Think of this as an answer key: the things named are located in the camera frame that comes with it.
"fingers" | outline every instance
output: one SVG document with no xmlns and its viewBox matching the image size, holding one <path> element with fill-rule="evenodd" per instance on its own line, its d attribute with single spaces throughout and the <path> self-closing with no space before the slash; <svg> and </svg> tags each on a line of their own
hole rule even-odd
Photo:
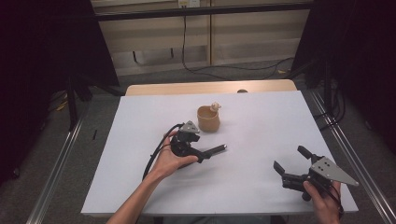
<svg viewBox="0 0 396 224">
<path fill-rule="evenodd" d="M 308 181 L 304 181 L 303 185 L 304 185 L 306 192 L 308 192 L 308 194 L 311 195 L 312 201 L 314 203 L 319 203 L 322 201 L 322 198 L 321 198 L 317 188 L 315 188 L 315 186 L 313 186 Z"/>
<path fill-rule="evenodd" d="M 183 165 L 190 164 L 190 163 L 198 161 L 198 157 L 196 157 L 196 156 L 181 157 L 180 161 L 182 162 Z"/>
<path fill-rule="evenodd" d="M 172 131 L 172 132 L 170 132 L 170 133 L 168 134 L 168 136 L 165 138 L 165 140 L 163 141 L 163 146 L 169 145 L 170 142 L 171 142 L 170 137 L 173 136 L 173 135 L 175 135 L 176 133 L 177 133 L 177 131 Z"/>
<path fill-rule="evenodd" d="M 341 191 L 340 191 L 340 189 L 341 189 L 341 183 L 334 180 L 334 181 L 332 182 L 332 186 L 333 186 L 334 188 L 331 188 L 331 189 L 330 189 L 330 193 L 331 193 L 333 196 L 335 196 L 335 198 L 337 198 L 338 200 L 341 200 Z"/>
</svg>

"metal frame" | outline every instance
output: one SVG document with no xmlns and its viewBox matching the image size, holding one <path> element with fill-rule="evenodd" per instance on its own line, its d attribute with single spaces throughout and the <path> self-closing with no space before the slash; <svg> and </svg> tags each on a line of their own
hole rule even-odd
<svg viewBox="0 0 396 224">
<path fill-rule="evenodd" d="M 311 9 L 317 6 L 319 6 L 319 3 L 316 2 L 298 2 L 298 3 L 282 3 L 282 4 L 261 4 L 261 5 L 249 5 L 249 6 L 232 6 L 232 7 L 189 7 L 189 8 L 172 8 L 172 9 L 162 9 L 162 10 L 121 12 L 121 13 L 98 13 L 94 16 L 85 16 L 85 15 L 57 16 L 57 17 L 53 17 L 52 19 L 54 22 L 123 21 L 123 20 L 166 18 L 166 17 L 304 10 L 304 9 Z"/>
<path fill-rule="evenodd" d="M 311 96 L 314 99 L 320 113 L 325 113 L 326 109 L 323 105 L 324 100 L 322 99 L 320 94 L 317 91 L 311 91 Z M 335 122 L 334 118 L 329 116 L 325 116 L 325 120 L 327 124 L 333 124 Z M 375 183 L 370 174 L 367 172 L 366 168 L 361 162 L 361 159 L 359 158 L 352 145 L 350 145 L 341 128 L 338 126 L 338 124 L 334 124 L 330 127 L 330 129 L 332 131 L 332 134 L 334 135 L 335 140 L 344 151 L 346 158 L 351 164 L 353 170 L 358 176 L 361 184 L 365 188 L 374 206 L 378 210 L 379 215 L 384 219 L 385 223 L 396 223 L 395 213 L 390 207 L 387 197 L 384 195 L 381 188 Z"/>
<path fill-rule="evenodd" d="M 78 137 L 78 132 L 81 128 L 82 121 L 88 114 L 89 106 L 90 103 L 87 103 L 85 105 L 85 108 L 73 131 L 70 131 L 67 135 L 58 160 L 55 162 L 55 165 L 52 168 L 47 183 L 41 191 L 37 201 L 35 202 L 35 207 L 33 208 L 33 211 L 30 214 L 26 224 L 40 224 L 44 220 L 44 216 L 46 215 L 52 196 L 56 190 L 59 180 L 61 179 L 61 175 L 64 170 L 67 158 L 69 157 L 69 154 L 73 149 L 73 145 Z"/>
</svg>

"black cable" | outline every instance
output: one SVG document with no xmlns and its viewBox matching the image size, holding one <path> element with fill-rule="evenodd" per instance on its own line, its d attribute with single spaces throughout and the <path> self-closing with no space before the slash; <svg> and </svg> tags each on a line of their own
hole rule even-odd
<svg viewBox="0 0 396 224">
<path fill-rule="evenodd" d="M 161 148 L 160 148 L 160 150 L 162 150 L 164 147 L 168 147 L 168 146 L 171 146 L 172 144 L 166 144 L 166 145 L 163 145 Z"/>
<path fill-rule="evenodd" d="M 326 126 L 320 128 L 320 129 L 319 129 L 320 131 L 323 131 L 323 130 L 325 130 L 325 129 L 327 129 L 327 128 L 332 127 L 332 126 L 335 125 L 335 124 L 338 124 L 338 123 L 344 118 L 345 113 L 346 113 L 346 111 L 347 111 L 347 108 L 346 108 L 346 100 L 345 100 L 345 96 L 344 96 L 344 94 L 343 94 L 342 92 L 341 92 L 341 96 L 342 96 L 342 99 L 343 99 L 343 112 L 342 112 L 342 114 L 341 114 L 341 117 L 340 117 L 340 118 L 337 118 L 337 117 L 339 116 L 339 114 L 337 114 L 337 116 L 334 118 L 334 121 L 331 121 L 331 122 L 328 123 Z"/>
<path fill-rule="evenodd" d="M 49 102 L 52 103 L 52 102 L 58 100 L 59 98 L 61 98 L 64 95 L 66 95 L 66 91 L 62 91 L 61 94 L 59 94 L 58 96 L 53 97 L 53 99 L 51 99 Z"/>
<path fill-rule="evenodd" d="M 338 200 L 341 201 L 341 195 L 340 195 L 340 193 L 338 192 L 338 190 L 337 190 L 333 185 L 330 185 L 330 187 L 332 187 L 332 189 L 334 189 L 335 193 L 337 194 Z"/>
<path fill-rule="evenodd" d="M 330 111 L 325 111 L 324 113 L 321 113 L 321 114 L 318 114 L 318 115 L 313 115 L 315 120 L 317 120 L 320 117 L 323 117 L 325 115 L 332 116 L 334 114 L 333 111 L 336 108 L 338 108 L 337 116 L 336 116 L 336 117 L 338 117 L 338 114 L 339 114 L 341 108 L 340 108 L 340 104 L 339 104 L 339 100 L 338 100 L 338 96 L 337 95 L 338 95 L 338 88 L 335 89 L 335 93 L 332 96 L 332 108 L 331 108 L 331 110 Z"/>
<path fill-rule="evenodd" d="M 184 18 L 184 33 L 183 33 L 183 48 L 181 49 L 181 63 L 183 63 L 183 67 L 184 67 L 187 71 L 189 71 L 189 72 L 191 72 L 191 73 L 194 73 L 194 74 L 196 74 L 196 75 L 205 75 L 205 76 L 216 77 L 216 78 L 219 78 L 219 79 L 231 81 L 231 80 L 230 80 L 229 78 L 227 78 L 227 77 L 218 77 L 218 76 L 216 76 L 216 75 L 208 74 L 208 73 L 198 73 L 197 71 L 199 71 L 199 70 L 192 70 L 192 69 L 190 69 L 190 68 L 187 67 L 187 65 L 186 65 L 186 63 L 185 63 L 185 60 L 184 60 L 184 49 L 185 49 L 185 45 L 186 45 L 186 30 L 187 30 L 187 23 L 186 23 L 186 17 L 183 17 L 183 18 Z"/>
<path fill-rule="evenodd" d="M 60 105 L 57 105 L 57 106 L 55 106 L 55 107 L 49 109 L 47 112 L 48 112 L 48 113 L 51 113 L 52 111 L 57 110 L 59 107 L 61 107 L 61 106 L 63 106 L 63 105 L 67 105 L 67 101 L 65 101 L 65 102 L 61 103 Z"/>
<path fill-rule="evenodd" d="M 283 63 L 283 62 L 285 62 L 285 61 L 288 61 L 288 60 L 294 59 L 293 57 L 289 57 L 289 58 L 283 59 L 283 60 L 281 60 L 281 61 L 279 61 L 278 63 L 275 63 L 275 64 L 273 64 L 273 65 L 269 65 L 269 66 L 266 66 L 266 67 L 259 67 L 259 68 L 244 68 L 244 67 L 237 67 L 237 66 L 231 66 L 231 65 L 214 65 L 214 66 L 206 66 L 206 67 L 197 68 L 197 69 L 191 69 L 191 68 L 187 67 L 186 62 L 185 62 L 185 53 L 184 53 L 184 51 L 185 51 L 185 46 L 186 46 L 186 31 L 187 31 L 187 22 L 186 22 L 186 19 L 187 19 L 187 18 L 186 18 L 186 17 L 183 17 L 183 19 L 184 19 L 184 32 L 183 32 L 183 47 L 182 47 L 182 49 L 181 49 L 181 62 L 182 62 L 182 64 L 183 64 L 183 67 L 184 67 L 187 71 L 189 71 L 189 72 L 191 72 L 191 73 L 194 73 L 194 74 L 197 74 L 197 75 L 206 75 L 206 76 L 211 76 L 211 77 L 216 77 L 216 78 L 220 78 L 220 79 L 224 79 L 224 80 L 229 80 L 229 81 L 231 81 L 231 80 L 230 80 L 229 78 L 227 78 L 227 77 L 219 77 L 219 76 L 216 76 L 216 75 L 213 75 L 213 74 L 202 73 L 202 72 L 199 72 L 199 71 L 202 71 L 202 70 L 205 70 L 205 69 L 208 69 L 208 68 L 232 68 L 232 69 L 240 69 L 240 70 L 248 70 L 248 71 L 260 71 L 260 70 L 265 70 L 265 69 L 269 69 L 269 68 L 275 67 L 275 70 L 274 70 L 274 72 L 272 73 L 272 75 L 268 76 L 268 77 L 272 77 L 272 76 L 275 74 L 275 71 L 276 71 L 277 67 L 278 67 L 281 63 Z"/>
<path fill-rule="evenodd" d="M 181 126 L 183 126 L 183 124 L 177 124 L 177 125 L 173 126 L 173 127 L 172 127 L 171 129 L 169 129 L 169 131 L 163 136 L 163 140 L 161 140 L 160 144 L 157 146 L 157 148 L 155 148 L 154 153 L 152 153 L 152 155 L 150 155 L 150 159 L 149 159 L 148 164 L 147 164 L 147 166 L 146 166 L 145 173 L 143 173 L 143 178 L 142 178 L 142 180 L 144 180 L 144 179 L 146 178 L 146 175 L 148 175 L 149 169 L 151 168 L 152 163 L 154 162 L 155 158 L 157 157 L 157 155 L 158 155 L 158 153 L 161 151 L 161 149 L 162 149 L 163 147 L 168 146 L 168 145 L 166 145 L 166 146 L 161 147 L 161 145 L 163 144 L 163 141 L 165 141 L 165 139 L 169 136 L 169 133 L 170 133 L 170 132 L 172 132 L 175 128 L 180 128 Z"/>
</svg>

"white table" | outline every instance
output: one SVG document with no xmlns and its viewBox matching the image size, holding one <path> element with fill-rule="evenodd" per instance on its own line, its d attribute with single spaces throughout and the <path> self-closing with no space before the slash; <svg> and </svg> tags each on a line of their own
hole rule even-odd
<svg viewBox="0 0 396 224">
<path fill-rule="evenodd" d="M 209 149 L 227 144 L 227 151 L 167 177 L 143 214 L 312 212 L 312 203 L 303 201 L 301 192 L 282 188 L 273 163 L 278 161 L 287 173 L 302 175 L 308 172 L 310 161 L 299 154 L 298 146 L 333 160 L 332 155 L 301 93 L 271 91 L 122 97 L 81 213 L 111 216 L 140 183 L 149 155 L 163 134 L 180 122 L 197 123 L 196 109 L 215 101 L 222 105 L 218 132 L 200 133 L 201 139 L 192 146 Z M 346 185 L 341 194 L 346 212 L 358 211 Z"/>
</svg>

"human hand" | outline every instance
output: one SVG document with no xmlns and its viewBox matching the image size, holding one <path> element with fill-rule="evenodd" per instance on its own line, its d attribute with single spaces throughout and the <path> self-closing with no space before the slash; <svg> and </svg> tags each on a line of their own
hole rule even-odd
<svg viewBox="0 0 396 224">
<path fill-rule="evenodd" d="M 171 132 L 163 141 L 163 148 L 161 149 L 151 173 L 156 173 L 161 179 L 168 177 L 180 166 L 187 165 L 198 161 L 196 156 L 178 157 L 176 156 L 170 146 L 170 137 L 175 135 L 177 131 Z"/>
<path fill-rule="evenodd" d="M 340 182 L 333 181 L 332 185 L 334 188 L 330 188 L 330 193 L 338 200 L 341 200 L 341 184 Z M 304 182 L 304 188 L 309 195 L 311 195 L 312 202 L 314 204 L 315 215 L 318 219 L 318 223 L 320 224 L 333 224 L 340 223 L 339 218 L 339 205 L 329 196 L 327 193 L 324 193 L 322 196 L 318 193 L 318 190 L 308 181 Z"/>
</svg>

